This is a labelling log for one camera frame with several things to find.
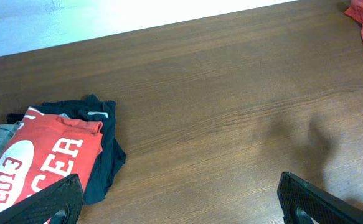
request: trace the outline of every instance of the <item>white wall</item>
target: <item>white wall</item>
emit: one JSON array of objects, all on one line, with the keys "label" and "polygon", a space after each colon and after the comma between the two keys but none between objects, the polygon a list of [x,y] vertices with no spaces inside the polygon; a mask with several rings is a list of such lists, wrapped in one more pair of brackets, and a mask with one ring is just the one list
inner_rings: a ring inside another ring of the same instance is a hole
[{"label": "white wall", "polygon": [[0,0],[0,56],[294,0]]}]

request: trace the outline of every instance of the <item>white oval graphic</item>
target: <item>white oval graphic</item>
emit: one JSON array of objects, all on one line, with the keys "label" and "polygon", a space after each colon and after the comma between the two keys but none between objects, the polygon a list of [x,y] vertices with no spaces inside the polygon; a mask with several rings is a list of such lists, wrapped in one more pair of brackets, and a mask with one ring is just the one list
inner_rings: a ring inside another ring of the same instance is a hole
[{"label": "white oval graphic", "polygon": [[14,143],[0,158],[0,212],[15,203],[34,155],[33,143],[22,140]]}]

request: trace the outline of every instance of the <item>wooden table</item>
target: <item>wooden table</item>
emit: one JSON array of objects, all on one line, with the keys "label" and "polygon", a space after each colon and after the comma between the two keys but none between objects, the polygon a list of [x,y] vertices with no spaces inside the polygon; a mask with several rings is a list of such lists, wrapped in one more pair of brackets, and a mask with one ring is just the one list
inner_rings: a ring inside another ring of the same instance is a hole
[{"label": "wooden table", "polygon": [[363,44],[346,5],[302,0],[0,57],[0,123],[43,101],[117,102],[128,160],[80,223],[281,223],[286,170],[363,209]]}]

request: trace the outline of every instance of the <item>table surface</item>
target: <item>table surface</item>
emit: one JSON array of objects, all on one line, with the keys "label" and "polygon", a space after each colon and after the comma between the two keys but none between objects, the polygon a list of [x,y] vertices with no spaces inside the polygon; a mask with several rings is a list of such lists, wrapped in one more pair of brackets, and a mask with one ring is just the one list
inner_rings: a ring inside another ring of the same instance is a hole
[{"label": "table surface", "polygon": [[115,100],[128,155],[80,223],[281,223],[290,171],[363,209],[363,43],[302,0],[0,57],[0,123]]}]

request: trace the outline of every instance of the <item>clothing tag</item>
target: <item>clothing tag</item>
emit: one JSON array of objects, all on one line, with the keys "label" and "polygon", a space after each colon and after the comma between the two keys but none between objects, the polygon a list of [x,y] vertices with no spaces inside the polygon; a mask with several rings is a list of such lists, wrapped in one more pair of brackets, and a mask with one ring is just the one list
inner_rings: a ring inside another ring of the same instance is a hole
[{"label": "clothing tag", "polygon": [[69,116],[67,115],[67,114],[65,114],[65,113],[62,113],[62,114],[60,114],[59,116],[61,116],[61,117],[63,117],[63,118],[69,118]]},{"label": "clothing tag", "polygon": [[94,115],[94,114],[100,114],[100,115],[104,115],[106,118],[109,118],[108,113],[107,112],[95,112],[95,111],[89,111],[87,113],[87,115]]}]

